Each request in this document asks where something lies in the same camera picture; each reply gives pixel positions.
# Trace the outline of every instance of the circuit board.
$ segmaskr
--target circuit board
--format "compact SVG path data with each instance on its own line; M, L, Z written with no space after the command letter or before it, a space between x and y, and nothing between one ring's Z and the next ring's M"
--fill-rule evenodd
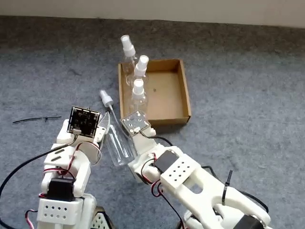
M67 132L94 138L99 119L99 112L73 106Z

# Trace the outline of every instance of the bracket holes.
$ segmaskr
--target bracket holes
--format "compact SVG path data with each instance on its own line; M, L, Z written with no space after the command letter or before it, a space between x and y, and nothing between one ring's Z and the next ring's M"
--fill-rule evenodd
M59 153L61 153L61 152L63 152L63 151L65 151L65 150L64 150L64 149L61 149L61 150L55 152L54 154L59 154Z
M58 156L58 157L56 157L56 158L53 158L51 161L56 161L56 160L58 160L58 159L61 159L61 156Z

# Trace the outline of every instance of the white plastic bracket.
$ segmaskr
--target white plastic bracket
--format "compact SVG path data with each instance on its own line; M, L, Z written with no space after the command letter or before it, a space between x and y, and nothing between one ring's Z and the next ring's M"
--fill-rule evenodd
M92 224L91 224L92 229L110 229L108 222L102 212L97 212Z
M50 166L67 168L73 152L74 152L74 147L68 146L62 150L58 150L48 154L46 159L44 160L45 168L50 168ZM73 194L75 197L79 198L84 194L91 173L91 168L87 156L82 151L80 150L76 151L74 156L75 159L72 163L70 171L72 174L74 175L76 174L75 177L76 180L73 184ZM47 173L56 174L57 172L49 171ZM51 175L45 176L42 181L41 189L44 193L46 193L47 190L46 187L49 185L50 177L52 176Z
M190 157L181 157L183 161L190 163L188 168L190 170L188 172L187 170L185 171L187 175L179 177L181 170L178 166L181 166L183 161L178 159L161 175L163 187L199 219L204 229L224 229L213 210L214 207L222 202L224 184L198 166L198 163L194 162ZM173 176L169 175L173 175L174 169L179 169L179 173L178 177L172 178ZM199 194L193 193L183 184L186 178L201 187L203 189L202 192ZM227 188L225 204L239 209L246 215L255 215L265 225L270 223L268 213L233 187Z
M72 202L43 199L39 200L37 221L75 225L81 219L82 199L76 199Z
M160 181L166 188L176 193L177 188L200 167L198 162L183 154L161 175Z

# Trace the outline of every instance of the clear plastic bottle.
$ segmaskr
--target clear plastic bottle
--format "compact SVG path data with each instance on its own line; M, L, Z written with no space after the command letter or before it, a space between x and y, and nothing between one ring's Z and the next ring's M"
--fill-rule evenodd
M144 82L142 79L136 79L133 83L132 98L129 111L142 111L147 113L148 98L144 91Z
M134 68L134 73L130 80L131 89L133 89L133 82L136 79L142 79L144 82L144 87L147 88L148 76L146 75L146 69L147 69L148 61L149 61L148 56L145 56L145 55L140 56L139 62L136 64L136 66Z
M130 86L130 80L134 73L135 66L138 62L138 58L135 54L134 46L130 40L129 35L124 35L121 37L123 50L124 50L124 60L123 60L123 71L125 75L125 80L128 86Z

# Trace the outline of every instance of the gray carpet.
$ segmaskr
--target gray carpet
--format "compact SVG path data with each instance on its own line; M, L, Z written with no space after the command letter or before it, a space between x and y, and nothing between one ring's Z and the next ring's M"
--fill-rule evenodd
M72 105L104 112L98 90L118 107L120 36L151 59L182 58L193 116L162 135L223 180L261 198L275 229L305 219L305 30L167 21L0 18L0 179L49 149ZM45 115L60 120L12 121ZM27 228L37 208L43 159L2 193L1 218ZM104 152L87 186L119 229L170 229L178 218ZM180 213L184 207L171 198ZM35 221L35 214L30 216Z

